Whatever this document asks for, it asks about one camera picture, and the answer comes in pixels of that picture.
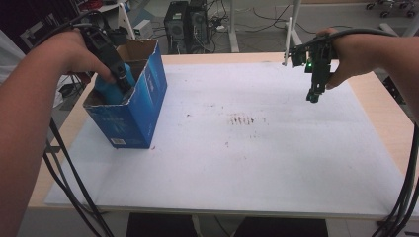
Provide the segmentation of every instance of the metal stand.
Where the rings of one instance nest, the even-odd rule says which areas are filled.
[[[381,24],[379,24],[379,27],[383,31],[386,31],[386,32],[393,33],[393,34],[397,35],[397,33],[387,23],[381,23]],[[403,33],[402,37],[413,37],[416,34],[416,32],[418,31],[418,29],[419,29],[419,14],[416,15],[416,17],[413,19],[412,23],[409,25],[409,27]]]
[[[228,37],[230,39],[230,47],[231,52],[239,52],[238,48],[238,42],[237,42],[237,35],[234,28],[234,1],[230,1],[230,26],[228,27]],[[294,45],[301,44],[301,39],[299,38],[298,34],[295,31],[295,25],[296,25],[296,18],[299,13],[299,7],[301,5],[301,0],[294,0],[293,1],[293,21],[291,23],[291,40]]]

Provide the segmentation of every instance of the finger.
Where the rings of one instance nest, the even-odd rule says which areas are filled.
[[[340,84],[350,78],[351,75],[348,73],[348,70],[345,68],[344,65],[339,64],[336,71],[333,73],[333,75],[330,77],[329,82],[326,84],[326,89],[331,90]]]
[[[326,28],[326,29],[323,29],[323,30],[320,30],[319,32],[317,32],[316,35],[318,37],[321,37],[321,36],[330,35],[330,34],[336,33],[336,32],[338,32],[338,31],[334,28]]]
[[[103,64],[97,57],[95,57],[93,61],[93,71],[97,72],[104,81],[108,83],[115,83],[116,79],[114,75],[112,74],[111,70]]]

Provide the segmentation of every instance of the white table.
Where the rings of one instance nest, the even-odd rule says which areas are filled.
[[[150,149],[112,148],[89,118],[76,135],[70,154],[97,205],[371,219],[393,208],[400,165],[349,84],[313,105],[303,68],[264,60],[165,68],[169,86]],[[45,201],[69,204],[56,185]]]

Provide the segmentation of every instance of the cardboard box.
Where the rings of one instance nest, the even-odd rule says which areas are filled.
[[[167,89],[157,40],[129,40],[117,49],[137,78],[122,105],[105,105],[94,89],[83,107],[116,148],[149,148]]]

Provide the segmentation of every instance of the floor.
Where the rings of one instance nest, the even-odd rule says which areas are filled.
[[[166,13],[170,0],[130,0],[132,10],[128,16],[133,25],[139,23],[144,16],[152,17],[152,24],[155,29],[155,36],[159,39],[162,54],[167,53],[167,39],[163,36],[164,31],[162,20]],[[302,5],[297,19],[296,31],[302,42],[311,40],[314,33],[327,27],[335,27],[339,30],[351,28],[377,28],[380,23],[388,23],[396,32],[402,34],[412,22],[405,16],[404,10],[394,9],[391,15],[385,19],[380,18],[380,12],[386,10],[387,5],[376,5],[372,10],[366,10],[365,4],[321,4]],[[287,19],[293,6],[281,7],[259,7],[236,9],[236,30],[240,52],[265,52],[284,51],[286,31],[281,29],[284,23],[278,21],[275,26],[269,27],[280,17]],[[110,19],[112,27],[116,26],[116,15],[118,10],[111,10],[105,13]],[[209,16],[223,16],[221,4],[214,4],[209,9]],[[216,53],[230,53],[229,42],[225,29],[228,21],[222,21],[223,27],[213,36],[213,43],[206,45],[209,51]],[[385,72],[377,71],[381,80],[385,78]],[[70,112],[77,95],[65,98],[64,102],[54,108],[53,117],[61,125]],[[104,215],[111,229],[116,236],[125,236],[128,212],[110,212]],[[203,214],[199,216],[201,232],[205,237],[227,236],[233,233],[241,222],[240,216],[215,216]],[[327,219],[326,220],[330,237],[363,237],[371,236],[377,229],[374,221],[354,219]],[[419,232],[419,223],[411,221],[404,231]],[[19,233],[24,236],[92,236],[85,227],[80,217],[72,209],[42,210],[29,209]]]

